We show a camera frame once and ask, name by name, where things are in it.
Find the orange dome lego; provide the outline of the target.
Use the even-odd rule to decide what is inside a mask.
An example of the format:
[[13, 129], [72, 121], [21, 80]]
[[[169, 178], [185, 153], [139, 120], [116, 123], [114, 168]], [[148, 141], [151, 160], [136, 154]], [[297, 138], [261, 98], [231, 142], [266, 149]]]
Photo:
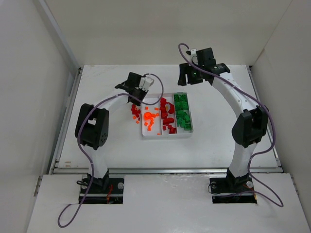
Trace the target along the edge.
[[151, 120], [153, 118], [153, 114], [151, 112], [145, 112], [143, 118], [145, 121]]

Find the red flower print lego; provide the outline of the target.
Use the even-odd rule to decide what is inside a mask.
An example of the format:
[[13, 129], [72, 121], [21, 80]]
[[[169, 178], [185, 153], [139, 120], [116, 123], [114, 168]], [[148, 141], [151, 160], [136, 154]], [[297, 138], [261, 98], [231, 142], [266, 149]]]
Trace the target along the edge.
[[171, 115], [175, 112], [174, 105], [167, 101], [166, 98], [161, 98], [160, 100], [160, 113], [161, 118], [166, 119], [168, 115]]

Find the red arch lego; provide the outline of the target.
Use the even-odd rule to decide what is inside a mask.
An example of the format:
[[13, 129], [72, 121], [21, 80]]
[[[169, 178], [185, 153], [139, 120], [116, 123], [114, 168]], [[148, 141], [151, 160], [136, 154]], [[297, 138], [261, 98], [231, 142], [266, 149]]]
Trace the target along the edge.
[[174, 123], [174, 121], [175, 121], [174, 118], [172, 118], [172, 117], [167, 117], [167, 118], [163, 119], [163, 124], [164, 124], [164, 125], [172, 124], [172, 123]]

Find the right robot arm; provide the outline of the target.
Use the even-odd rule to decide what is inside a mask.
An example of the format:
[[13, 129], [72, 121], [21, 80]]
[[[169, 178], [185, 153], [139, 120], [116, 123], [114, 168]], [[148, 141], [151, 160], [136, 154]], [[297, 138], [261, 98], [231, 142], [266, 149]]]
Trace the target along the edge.
[[242, 90], [227, 65], [216, 63], [212, 48], [187, 48], [181, 55], [186, 62], [179, 66], [178, 85], [209, 82], [227, 101], [237, 118], [231, 130], [235, 141], [232, 162], [224, 178], [210, 178], [211, 193], [244, 192], [252, 181], [249, 162], [257, 144], [266, 135], [268, 114]]

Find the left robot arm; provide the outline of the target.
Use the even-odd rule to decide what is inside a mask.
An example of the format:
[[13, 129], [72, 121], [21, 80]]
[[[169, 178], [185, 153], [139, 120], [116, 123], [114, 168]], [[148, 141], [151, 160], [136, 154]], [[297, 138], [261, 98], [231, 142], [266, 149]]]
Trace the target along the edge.
[[78, 115], [75, 137], [78, 147], [89, 161], [87, 179], [91, 189], [104, 191], [109, 185], [109, 172], [100, 149], [107, 139], [109, 119], [112, 114], [127, 103], [140, 105], [153, 85], [154, 79], [148, 75], [130, 72], [127, 80], [115, 86], [115, 91], [100, 103], [84, 103]]

